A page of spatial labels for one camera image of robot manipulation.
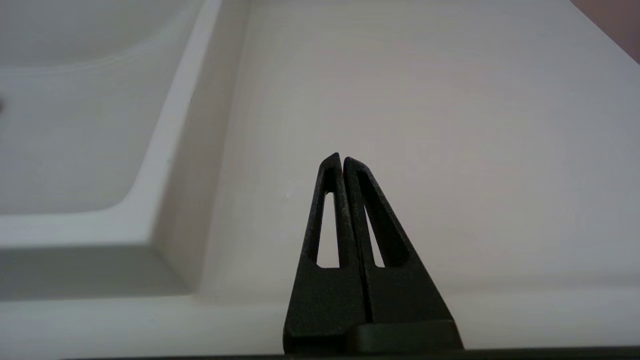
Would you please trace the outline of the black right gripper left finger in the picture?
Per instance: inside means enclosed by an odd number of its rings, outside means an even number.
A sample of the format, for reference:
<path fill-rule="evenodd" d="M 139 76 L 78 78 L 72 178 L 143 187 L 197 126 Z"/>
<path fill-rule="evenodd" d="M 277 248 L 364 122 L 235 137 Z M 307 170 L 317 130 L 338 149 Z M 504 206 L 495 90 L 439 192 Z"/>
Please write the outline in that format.
<path fill-rule="evenodd" d="M 338 266 L 318 264 L 323 212 L 333 196 Z M 285 353 L 345 353 L 347 333 L 367 320 L 361 250 L 338 153 L 318 167 L 294 285 L 283 325 Z"/>

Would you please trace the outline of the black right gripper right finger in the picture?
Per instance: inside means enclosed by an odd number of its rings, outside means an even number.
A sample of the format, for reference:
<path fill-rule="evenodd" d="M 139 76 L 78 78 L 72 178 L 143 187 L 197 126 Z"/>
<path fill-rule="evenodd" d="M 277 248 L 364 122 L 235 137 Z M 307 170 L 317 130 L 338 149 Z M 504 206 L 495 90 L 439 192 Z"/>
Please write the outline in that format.
<path fill-rule="evenodd" d="M 365 322 L 346 333 L 351 351 L 459 351 L 457 324 L 372 171 L 343 165 L 364 286 Z"/>

